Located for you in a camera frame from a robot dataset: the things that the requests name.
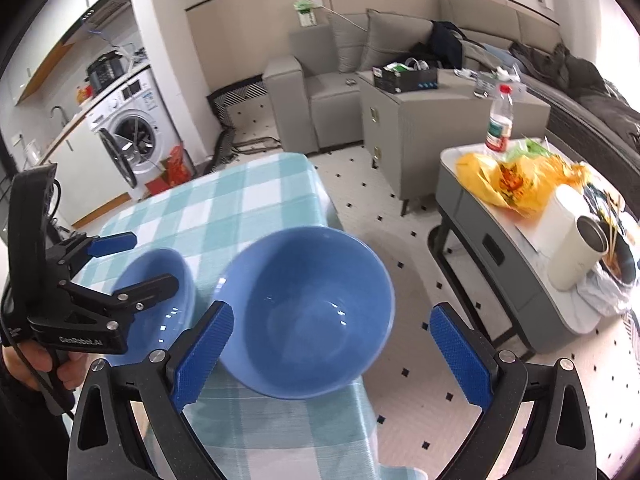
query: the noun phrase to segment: red bag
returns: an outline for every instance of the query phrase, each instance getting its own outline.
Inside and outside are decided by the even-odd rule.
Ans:
[[[184,165],[184,148],[181,144],[174,146],[170,152],[171,157],[166,165],[169,186],[176,187],[191,180],[191,174]]]

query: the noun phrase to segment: table leg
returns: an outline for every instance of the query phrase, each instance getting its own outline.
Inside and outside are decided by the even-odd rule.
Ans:
[[[455,228],[455,225],[452,224],[451,220],[447,217],[446,213],[441,208],[438,208],[438,209],[442,216],[442,224],[437,227],[434,227],[431,230],[427,240],[427,245],[429,247],[431,254],[436,260],[436,263],[440,267],[440,270],[444,274],[444,277],[449,282],[449,285],[451,285],[451,288],[453,289],[453,292],[458,298],[460,305],[468,315],[471,325],[474,327],[474,329],[479,330],[480,333],[485,338],[487,338],[487,340],[494,346],[494,348],[498,348],[500,345],[504,344],[506,341],[508,341],[511,337],[515,335],[519,336],[521,341],[527,348],[527,351],[520,359],[523,361],[527,361],[531,359],[536,353],[530,348],[529,343],[527,342],[527,338],[524,335],[524,332],[522,331],[522,327],[520,327],[517,320],[513,317],[513,314],[510,313],[509,307],[506,304],[504,298],[502,297],[500,291],[498,290],[497,285],[493,282],[491,276],[487,273],[486,269],[482,267],[482,263],[475,256],[475,254],[472,251],[472,248],[466,242],[462,234]],[[456,236],[458,237],[458,239],[460,240],[460,242],[462,243],[466,251],[472,257],[472,260],[474,261],[476,266],[478,266],[478,269],[484,276],[489,286],[491,286],[491,289],[494,292],[496,298],[498,299],[498,302],[500,303],[503,310],[509,317],[509,320],[511,321],[511,328],[508,329],[503,334],[499,335],[495,340],[492,340],[489,337],[486,327],[484,326],[484,323],[480,319],[480,316],[478,315],[478,311],[476,310],[475,305],[472,303],[471,299],[466,293],[466,290],[462,286],[462,283],[460,283],[460,280],[456,276],[456,273],[453,271],[453,269],[449,265],[449,262],[447,261],[444,255],[445,243],[447,241],[447,235],[449,235],[450,231],[453,231],[456,234]]]
[[[456,276],[456,273],[453,271],[446,257],[444,256],[444,245],[447,241],[447,235],[449,235],[450,225],[446,218],[442,218],[442,224],[434,227],[429,236],[427,238],[427,246],[431,251],[436,263],[440,267],[440,270],[444,274],[445,279],[451,285],[454,294],[458,298],[460,305],[466,312],[469,320],[471,321],[471,325],[474,329],[478,330],[488,341],[491,341],[488,332],[478,316],[478,312],[476,312],[476,308],[466,293],[465,288],[460,283],[460,280]]]

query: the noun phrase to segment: drawer handle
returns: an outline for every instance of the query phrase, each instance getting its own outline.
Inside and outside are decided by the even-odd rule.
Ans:
[[[494,262],[500,267],[504,263],[504,253],[501,248],[498,247],[498,244],[495,243],[495,240],[491,238],[489,235],[484,235],[482,239],[482,245],[487,250],[487,252],[494,259]]]

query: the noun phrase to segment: blue bowl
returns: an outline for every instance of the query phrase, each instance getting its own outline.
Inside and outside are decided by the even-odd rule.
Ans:
[[[382,351],[395,314],[376,253],[327,227],[286,229],[250,245],[218,280],[214,300],[236,317],[220,361],[245,386],[278,399],[349,384]]]
[[[180,253],[173,249],[152,249],[142,254],[129,264],[111,291],[166,273],[178,279],[178,292],[174,297],[135,314],[127,336],[129,349],[121,355],[107,355],[111,366],[139,363],[152,350],[166,350],[183,330],[191,327],[195,284],[191,269]]]

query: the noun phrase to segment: bottle label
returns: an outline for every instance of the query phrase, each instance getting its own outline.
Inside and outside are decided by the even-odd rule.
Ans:
[[[505,152],[511,137],[511,124],[499,123],[489,118],[485,144],[494,152]]]

